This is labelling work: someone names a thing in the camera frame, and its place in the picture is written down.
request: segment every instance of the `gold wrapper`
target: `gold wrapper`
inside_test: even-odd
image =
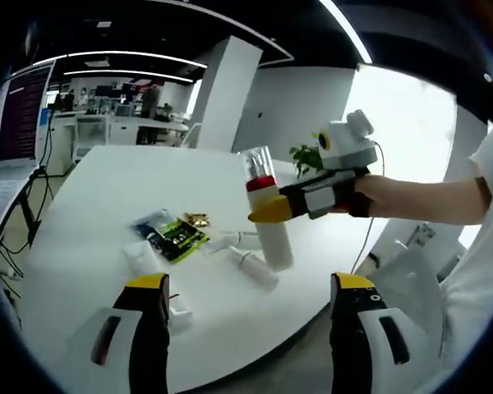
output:
[[[184,218],[193,227],[207,227],[210,225],[210,220],[206,213],[185,213]]]

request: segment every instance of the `window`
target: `window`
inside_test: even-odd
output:
[[[361,109],[374,126],[370,136],[385,156],[385,175],[401,181],[440,182],[454,138],[454,94],[424,80],[361,65],[344,117]],[[381,174],[381,156],[369,166]]]
[[[44,107],[46,108],[49,104],[55,103],[58,96],[58,90],[49,90],[46,92],[46,101]]]
[[[203,80],[198,80],[191,89],[190,99],[188,100],[187,113],[192,114],[196,107],[197,96],[199,96],[200,84]]]
[[[469,249],[475,238],[477,238],[480,227],[482,227],[481,224],[464,226],[460,236],[458,237],[458,242],[460,242],[464,248]]]

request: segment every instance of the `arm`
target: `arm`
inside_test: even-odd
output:
[[[355,190],[371,199],[371,217],[479,224],[493,195],[493,130],[469,159],[476,175],[465,181],[423,184],[367,175],[356,180]]]
[[[489,187],[481,176],[423,184],[369,175],[357,180],[356,191],[372,200],[371,217],[457,225],[481,223],[491,202]]]

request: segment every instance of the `white pillar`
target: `white pillar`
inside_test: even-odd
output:
[[[236,37],[208,59],[191,122],[202,122],[197,148],[230,152],[263,51]]]

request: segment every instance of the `gray floor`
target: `gray floor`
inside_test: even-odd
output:
[[[50,185],[56,194],[65,178],[51,178]],[[45,180],[37,180],[30,193],[30,207],[35,214],[39,211],[44,198]],[[44,212],[51,204],[48,195],[41,211]],[[17,250],[27,239],[27,228],[20,207],[15,208],[4,231],[3,244],[10,250]],[[13,258],[22,268],[26,248]],[[8,264],[0,255],[0,270],[7,271]],[[358,273],[365,274],[372,270],[372,263],[365,262]],[[5,278],[20,295],[21,281]],[[200,394],[278,394],[278,393],[330,393],[332,382],[332,360],[329,344],[330,319],[328,308],[324,309],[302,332],[273,353],[259,360],[246,369],[192,392]]]
[[[324,309],[297,337],[244,371],[201,387],[201,394],[330,393],[332,359],[329,310]]]

